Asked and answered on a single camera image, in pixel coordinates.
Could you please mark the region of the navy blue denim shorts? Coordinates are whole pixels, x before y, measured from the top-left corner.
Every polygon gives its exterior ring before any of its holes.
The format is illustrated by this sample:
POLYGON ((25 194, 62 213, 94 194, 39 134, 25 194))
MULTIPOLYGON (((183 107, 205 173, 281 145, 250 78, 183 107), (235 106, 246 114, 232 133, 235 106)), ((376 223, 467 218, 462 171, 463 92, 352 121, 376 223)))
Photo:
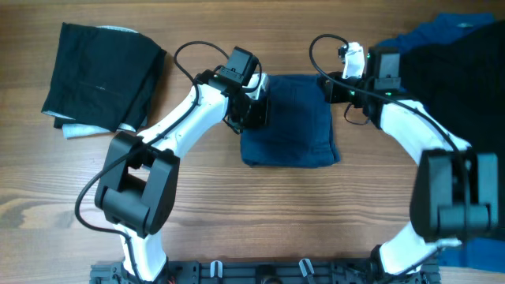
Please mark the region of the navy blue denim shorts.
POLYGON ((331 104, 315 75, 269 76, 268 124, 241 135, 241 159, 248 166, 318 168, 340 161, 331 104))

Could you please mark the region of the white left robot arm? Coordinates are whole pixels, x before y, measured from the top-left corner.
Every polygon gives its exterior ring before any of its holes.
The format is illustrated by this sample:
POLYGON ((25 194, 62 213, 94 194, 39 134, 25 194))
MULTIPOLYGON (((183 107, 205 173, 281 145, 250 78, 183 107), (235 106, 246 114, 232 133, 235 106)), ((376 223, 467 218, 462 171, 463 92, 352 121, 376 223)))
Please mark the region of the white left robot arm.
POLYGON ((181 160, 221 121, 241 131, 265 125, 266 74, 245 81, 207 70, 197 75, 186 98, 159 123, 135 136, 119 133, 110 142, 95 192, 125 258, 92 267, 92 283, 172 283, 161 229, 176 197, 181 160))

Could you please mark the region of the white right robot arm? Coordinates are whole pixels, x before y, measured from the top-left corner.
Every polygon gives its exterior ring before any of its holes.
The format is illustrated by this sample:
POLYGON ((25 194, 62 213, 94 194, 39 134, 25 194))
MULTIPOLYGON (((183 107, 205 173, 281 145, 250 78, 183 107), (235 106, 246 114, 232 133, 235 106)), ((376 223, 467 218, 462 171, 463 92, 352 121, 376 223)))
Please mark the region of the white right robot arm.
POLYGON ((348 103, 392 136, 417 164, 410 220, 370 257, 375 282, 419 272, 446 248, 491 233, 498 226, 498 158, 475 152, 417 100, 400 91, 399 53, 365 54, 359 43, 338 49, 341 73, 320 72, 329 103, 348 103))

